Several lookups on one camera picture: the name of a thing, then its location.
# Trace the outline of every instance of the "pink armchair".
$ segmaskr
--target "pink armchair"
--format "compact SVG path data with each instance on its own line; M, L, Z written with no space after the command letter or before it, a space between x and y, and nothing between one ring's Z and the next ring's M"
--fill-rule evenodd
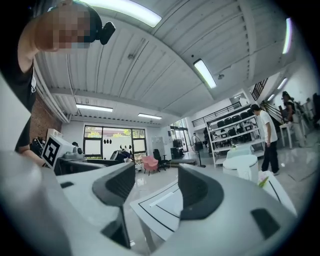
M151 155L143 156L142 162L144 167L144 173L146 173L146 170L149 171L148 176L150 176L150 171L157 170L158 172L160 172L158 169L158 160L156 160L153 156Z

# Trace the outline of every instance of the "gray floor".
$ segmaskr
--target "gray floor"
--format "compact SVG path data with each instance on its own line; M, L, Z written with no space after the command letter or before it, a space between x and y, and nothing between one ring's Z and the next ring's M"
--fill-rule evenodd
M299 216L303 214L306 202L311 198L310 195L313 191L314 183L318 178L316 168L319 162L319 137L319 133L315 132L308 135L307 147L305 148L294 147L289 149L288 147L281 148L281 145L279 145L278 162L280 174L276 178L291 198ZM198 155L194 152L189 152L185 158L198 159ZM206 165L208 171L222 172L221 165L216 169L214 168L213 159L206 150L201 154L201 162ZM262 162L263 157L260 157L258 161L259 167L261 167ZM136 182L124 205L125 221L131 240L131 248L134 252L141 255L150 254L139 219L130 208L130 202L161 189L177 178L177 168L169 168L166 171L161 170L161 172L151 173L150 176L143 172L136 173ZM157 246L163 243L155 234L153 234L153 239Z

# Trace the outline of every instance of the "black pants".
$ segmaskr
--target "black pants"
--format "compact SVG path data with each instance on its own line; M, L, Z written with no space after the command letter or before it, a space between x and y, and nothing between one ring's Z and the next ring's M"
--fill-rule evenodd
M267 171L269 167L269 163L271 164L271 170L273 173L276 173L279 170L278 164L278 153L277 153L277 142L271 142L270 147L267 147L267 143L265 144L264 149L264 160L262 164L262 171Z

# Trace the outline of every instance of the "brick wall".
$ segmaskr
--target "brick wall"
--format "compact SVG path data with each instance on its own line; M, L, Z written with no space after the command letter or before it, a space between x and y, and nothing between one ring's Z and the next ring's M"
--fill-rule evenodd
M53 128L61 132L61 125L62 122L54 116L46 103L36 92L36 100L31 114L30 141L38 136L46 139L49 128Z

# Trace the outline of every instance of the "shelving unit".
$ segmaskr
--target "shelving unit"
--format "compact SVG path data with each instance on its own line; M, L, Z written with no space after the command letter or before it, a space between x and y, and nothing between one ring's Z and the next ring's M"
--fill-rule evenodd
M215 143L219 143L219 142L223 142L223 141L227 141L227 140L230 140L230 139L234 139L236 137L239 137L239 136L243 136L243 135L246 135L246 134L250 134L250 133L254 133L256 131L258 131L259 133L259 138L255 139L255 140L252 140L252 141L248 141L248 142L245 142L245 143L237 143L237 145L257 145L257 144L261 144L261 147L262 147L262 150L258 150L258 151L255 151L253 153L253 155L257 156L257 157L261 157L264 155L264 147L262 145L262 143L265 141L263 138L261 138L261 131L260 131L260 127L258 125L258 122L256 120L256 116L255 115L252 115L252 116L249 116L245 119L241 119L237 122L233 122L233 123L230 123L228 125L225 125L225 126L222 126L222 127L219 127L219 128L215 128L215 129L212 129L210 130L209 127L208 127L208 124L211 123L210 121L206 122L205 125L206 125L206 128L208 130L209 133L213 133L213 132L216 132L216 131L219 131L221 129L226 129L228 127L232 127L232 126L236 126L240 123L243 123L243 122L246 122L248 120L251 120L251 119L255 119L255 123L257 125L256 128L253 128L251 130L248 130L248 131L245 131L245 132L242 132L242 133L239 133L239 134L236 134L234 136L228 136L228 137L224 137L224 138L219 138L219 139L216 139L216 140L211 140L211 136L209 136L209 140L210 140L210 146L211 146L211 149L212 149L212 157L213 157L213 162L214 162L214 167L216 167L216 165L222 165L223 162L226 160L226 157L222 157L222 158L217 158L216 159L216 155L219 153L219 152L222 152L222 151L229 151L232 149L232 147L230 146L227 146L227 147L219 147L219 148L214 148L214 144Z

